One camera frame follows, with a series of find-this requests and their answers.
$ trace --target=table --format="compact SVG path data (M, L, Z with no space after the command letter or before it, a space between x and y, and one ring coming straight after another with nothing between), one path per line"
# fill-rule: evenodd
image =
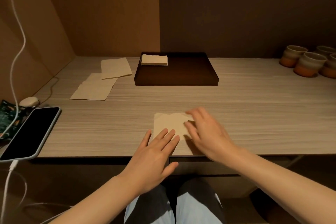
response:
M105 101L70 100L107 57L77 57L36 93L62 108L39 157L132 156L156 112L203 106L233 141L259 155L335 154L336 80L303 78L278 59L210 58L218 86L135 86L139 58L127 58L133 75L118 78ZM173 156L198 156L180 141Z

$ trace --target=ceramic cup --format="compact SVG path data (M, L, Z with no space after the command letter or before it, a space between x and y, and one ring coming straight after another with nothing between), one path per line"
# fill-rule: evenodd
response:
M328 60L320 70L320 74L325 77L336 78L336 53L329 55Z
M294 72L300 76L312 77L323 67L327 58L314 52L304 53L294 68Z
M325 57L329 57L330 54L336 53L336 49L332 47L320 45L316 47L316 50L314 52L321 54Z
M282 58L280 59L280 64L285 67L295 67L301 55L308 50L305 47L288 45L283 52Z

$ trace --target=light blue pants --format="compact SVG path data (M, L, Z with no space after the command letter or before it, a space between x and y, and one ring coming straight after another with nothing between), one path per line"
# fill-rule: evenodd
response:
M165 188L157 186L134 199L126 208L124 223L175 224ZM176 224L226 224L217 194L203 179L191 179L180 188Z

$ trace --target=black screen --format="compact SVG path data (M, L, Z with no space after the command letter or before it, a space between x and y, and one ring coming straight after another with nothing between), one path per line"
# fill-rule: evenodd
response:
M53 120L59 110L59 107L33 110L0 157L0 160L27 158L34 155L48 129L53 126Z

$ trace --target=smartphone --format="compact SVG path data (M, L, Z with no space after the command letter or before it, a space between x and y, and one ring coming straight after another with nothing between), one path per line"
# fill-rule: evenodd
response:
M35 158L61 113L59 107L34 109L0 157L0 162Z

